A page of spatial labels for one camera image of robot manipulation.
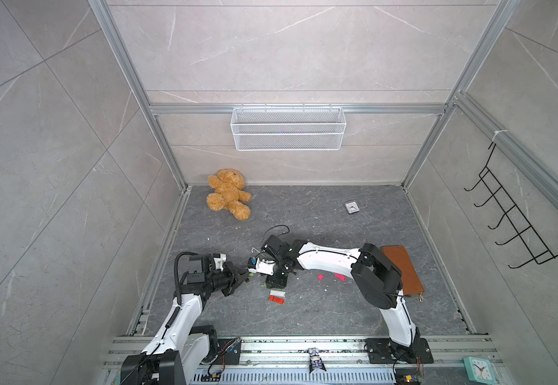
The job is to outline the red usb drive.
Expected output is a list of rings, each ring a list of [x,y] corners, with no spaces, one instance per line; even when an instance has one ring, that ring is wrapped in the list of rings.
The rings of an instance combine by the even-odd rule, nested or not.
[[[278,303],[278,304],[284,304],[285,303],[285,299],[282,297],[278,297],[278,296],[274,296],[274,295],[269,295],[269,301],[273,302],[273,303]]]

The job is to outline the white usb drive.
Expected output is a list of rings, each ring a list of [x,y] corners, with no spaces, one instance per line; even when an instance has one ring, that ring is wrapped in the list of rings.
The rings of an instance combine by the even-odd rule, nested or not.
[[[281,290],[271,290],[270,295],[285,298],[285,292]]]

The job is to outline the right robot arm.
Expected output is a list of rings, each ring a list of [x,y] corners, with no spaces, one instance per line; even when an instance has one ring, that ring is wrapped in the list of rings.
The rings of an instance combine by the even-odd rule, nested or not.
[[[366,243],[356,249],[337,249],[305,240],[293,244],[271,235],[261,252],[248,261],[249,271],[264,274],[269,289],[284,289],[296,270],[323,270],[351,278],[362,296],[380,309],[396,357],[415,354],[420,339],[404,300],[402,272],[381,250]]]

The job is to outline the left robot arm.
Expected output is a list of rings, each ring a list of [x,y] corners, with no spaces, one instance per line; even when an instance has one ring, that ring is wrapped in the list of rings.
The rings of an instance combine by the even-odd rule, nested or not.
[[[185,251],[175,256],[173,275],[171,309],[141,353],[123,361],[121,384],[189,384],[200,364],[220,355],[214,326],[195,323],[212,293],[232,295],[249,280],[249,272],[234,266],[222,253]]]

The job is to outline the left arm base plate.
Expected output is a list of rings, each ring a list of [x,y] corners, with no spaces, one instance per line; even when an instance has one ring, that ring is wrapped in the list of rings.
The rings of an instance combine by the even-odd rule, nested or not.
[[[237,365],[241,358],[241,344],[241,337],[213,340],[208,355],[201,363],[211,364],[215,359],[219,359],[220,364]]]

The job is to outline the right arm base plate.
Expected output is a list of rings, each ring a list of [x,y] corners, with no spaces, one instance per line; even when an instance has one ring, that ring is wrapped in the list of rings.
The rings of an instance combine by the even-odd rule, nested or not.
[[[367,338],[364,349],[371,364],[432,364],[434,362],[428,341],[417,337],[409,347],[390,338]]]

